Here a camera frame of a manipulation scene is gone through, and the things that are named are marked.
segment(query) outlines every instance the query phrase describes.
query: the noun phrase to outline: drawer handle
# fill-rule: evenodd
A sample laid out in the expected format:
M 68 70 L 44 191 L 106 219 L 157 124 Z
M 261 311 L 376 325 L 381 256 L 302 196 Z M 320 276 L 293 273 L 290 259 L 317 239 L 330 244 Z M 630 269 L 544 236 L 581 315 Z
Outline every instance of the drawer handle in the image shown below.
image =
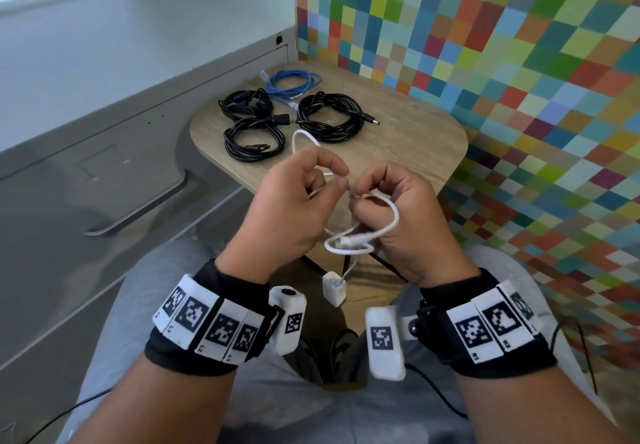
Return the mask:
M 169 200 L 169 198 L 171 198 L 173 195 L 177 194 L 180 190 L 182 190 L 182 188 L 184 188 L 187 185 L 188 181 L 189 181 L 189 177 L 187 176 L 187 171 L 183 171 L 180 179 L 176 181 L 173 185 L 171 185 L 169 188 L 164 190 L 162 193 L 160 193 L 156 197 L 153 197 L 151 200 L 148 200 L 148 202 L 145 202 L 144 204 L 140 205 L 137 209 L 133 210 L 131 213 L 124 215 L 124 217 L 122 217 L 117 222 L 112 223 L 111 225 L 109 225 L 106 228 L 103 228 L 102 230 L 84 231 L 83 235 L 86 235 L 87 237 L 104 237 L 106 235 L 113 235 L 114 233 L 118 233 L 127 225 L 130 225 L 133 222 L 135 222 L 142 215 L 149 213 L 151 210 L 156 208 L 162 202 Z

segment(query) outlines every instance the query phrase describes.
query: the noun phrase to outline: person's left hand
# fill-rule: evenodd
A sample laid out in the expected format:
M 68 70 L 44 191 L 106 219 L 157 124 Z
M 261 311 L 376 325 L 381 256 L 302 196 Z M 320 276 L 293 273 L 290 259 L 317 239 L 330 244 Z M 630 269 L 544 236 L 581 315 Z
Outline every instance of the person's left hand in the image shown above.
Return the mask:
M 329 168 L 335 174 L 333 180 L 326 183 L 316 166 Z M 349 168 L 337 154 L 320 147 L 300 150 L 273 166 L 240 230 L 216 259 L 218 270 L 266 283 L 279 267 L 309 252 L 348 189 L 344 178 L 348 174 Z M 309 193 L 323 186 L 309 198 Z

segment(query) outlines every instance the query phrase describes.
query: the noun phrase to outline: blue cable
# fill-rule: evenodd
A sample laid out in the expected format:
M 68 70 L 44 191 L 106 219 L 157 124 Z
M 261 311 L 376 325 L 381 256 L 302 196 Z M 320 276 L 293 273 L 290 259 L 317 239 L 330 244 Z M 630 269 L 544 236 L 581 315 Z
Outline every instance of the blue cable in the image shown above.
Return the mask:
M 267 93 L 276 101 L 282 102 L 283 104 L 288 104 L 290 106 L 294 104 L 294 102 L 292 101 L 296 97 L 299 97 L 306 93 L 308 90 L 317 87 L 320 82 L 322 82 L 322 77 L 320 75 L 313 72 L 308 72 L 306 70 L 279 70 L 270 77 L 264 71 L 262 71 L 260 76 L 262 77 L 262 80 L 264 80 L 264 89 L 267 91 Z M 306 79 L 306 82 L 304 84 L 288 89 L 278 89 L 275 86 L 277 82 L 288 77 L 303 77 L 304 79 Z

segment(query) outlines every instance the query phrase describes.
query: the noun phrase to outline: multicolored checkered wall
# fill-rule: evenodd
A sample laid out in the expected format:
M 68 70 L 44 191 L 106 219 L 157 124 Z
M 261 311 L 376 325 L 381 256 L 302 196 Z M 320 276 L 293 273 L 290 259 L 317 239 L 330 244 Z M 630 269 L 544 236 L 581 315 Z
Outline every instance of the multicolored checkered wall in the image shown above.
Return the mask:
M 297 0 L 297 20 L 302 58 L 465 127 L 452 229 L 522 261 L 599 355 L 637 367 L 640 0 Z

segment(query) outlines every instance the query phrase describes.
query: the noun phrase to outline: wooden table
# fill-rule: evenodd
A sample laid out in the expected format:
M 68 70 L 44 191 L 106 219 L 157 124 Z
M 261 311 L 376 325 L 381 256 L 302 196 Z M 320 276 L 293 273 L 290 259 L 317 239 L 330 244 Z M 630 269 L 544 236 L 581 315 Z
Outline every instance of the wooden table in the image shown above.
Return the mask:
M 316 72 L 322 83 L 309 93 L 323 90 L 341 92 L 353 97 L 362 110 L 374 116 L 380 125 L 365 122 L 362 131 L 353 139 L 339 144 L 324 144 L 339 154 L 349 166 L 349 179 L 355 181 L 375 161 L 389 160 L 405 165 L 426 177 L 436 192 L 442 189 L 467 152 L 467 135 L 449 114 L 426 102 L 419 101 L 375 83 L 365 77 L 320 61 L 287 63 L 268 72 L 272 75 L 280 68 L 300 68 Z M 285 79 L 283 87 L 300 83 L 300 79 Z M 260 76 L 229 89 L 255 90 L 264 87 Z M 268 169 L 291 154 L 291 135 L 298 128 L 295 111 L 280 102 L 274 102 L 275 113 L 289 113 L 291 125 L 280 126 L 287 138 L 283 154 L 260 163 L 242 163 L 230 157 L 223 145 L 223 132 L 232 125 L 218 107 L 218 99 L 207 102 L 191 120 L 191 137 L 200 152 L 227 172 L 231 177 L 255 193 Z M 340 124 L 347 116 L 331 108 L 321 109 L 314 119 L 327 124 Z M 274 140 L 267 133 L 245 131 L 236 137 L 241 144 L 268 143 Z M 328 228 L 346 230 L 352 225 L 348 199 L 343 197 L 336 207 Z

